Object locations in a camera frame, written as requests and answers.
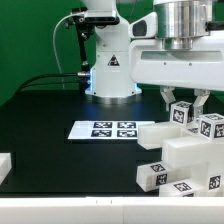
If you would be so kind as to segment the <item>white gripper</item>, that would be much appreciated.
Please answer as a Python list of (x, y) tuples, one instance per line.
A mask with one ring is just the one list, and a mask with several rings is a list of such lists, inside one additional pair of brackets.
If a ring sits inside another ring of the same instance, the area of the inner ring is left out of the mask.
[(176, 101), (174, 87), (195, 89), (194, 116), (199, 117), (209, 90), (224, 91), (224, 34), (197, 38), (191, 50), (164, 50), (160, 40), (135, 40), (129, 65), (134, 82), (161, 86), (166, 111)]

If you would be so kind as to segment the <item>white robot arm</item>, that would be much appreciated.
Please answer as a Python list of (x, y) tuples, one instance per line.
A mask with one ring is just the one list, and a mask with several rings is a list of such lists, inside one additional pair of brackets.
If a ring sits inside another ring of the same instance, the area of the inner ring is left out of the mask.
[(195, 91), (200, 108), (210, 91), (224, 91), (224, 24), (214, 20), (216, 0), (154, 0), (153, 11), (132, 24), (116, 7), (128, 0), (81, 1), (97, 36), (91, 98), (125, 102), (148, 84), (171, 103), (181, 87)]

